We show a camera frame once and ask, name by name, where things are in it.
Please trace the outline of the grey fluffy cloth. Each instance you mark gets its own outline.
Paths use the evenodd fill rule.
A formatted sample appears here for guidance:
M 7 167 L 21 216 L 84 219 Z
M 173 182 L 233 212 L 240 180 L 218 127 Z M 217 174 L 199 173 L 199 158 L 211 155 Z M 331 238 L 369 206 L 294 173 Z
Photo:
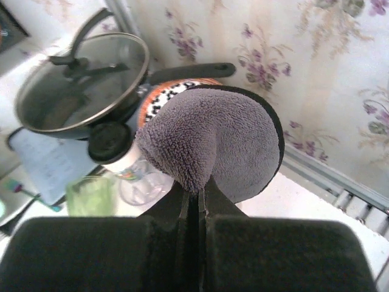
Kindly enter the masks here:
M 252 91 L 199 85 L 170 99 L 136 133 L 148 162 L 185 190 L 214 179 L 239 203 L 261 193 L 279 171 L 285 141 L 273 107 Z

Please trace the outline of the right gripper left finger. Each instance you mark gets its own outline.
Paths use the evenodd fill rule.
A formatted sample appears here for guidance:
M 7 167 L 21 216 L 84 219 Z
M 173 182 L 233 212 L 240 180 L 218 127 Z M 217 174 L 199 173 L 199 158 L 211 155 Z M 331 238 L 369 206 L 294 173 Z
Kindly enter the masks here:
M 173 188 L 139 217 L 27 220 L 1 260 L 2 291 L 189 291 Z

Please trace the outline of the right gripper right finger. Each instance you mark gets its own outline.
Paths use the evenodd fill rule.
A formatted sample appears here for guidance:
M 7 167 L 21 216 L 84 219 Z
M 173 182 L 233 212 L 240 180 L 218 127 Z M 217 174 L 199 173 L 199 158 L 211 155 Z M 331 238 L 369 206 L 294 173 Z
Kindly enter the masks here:
M 204 291 L 375 291 L 354 232 L 338 221 L 252 218 L 210 179 L 204 215 Z

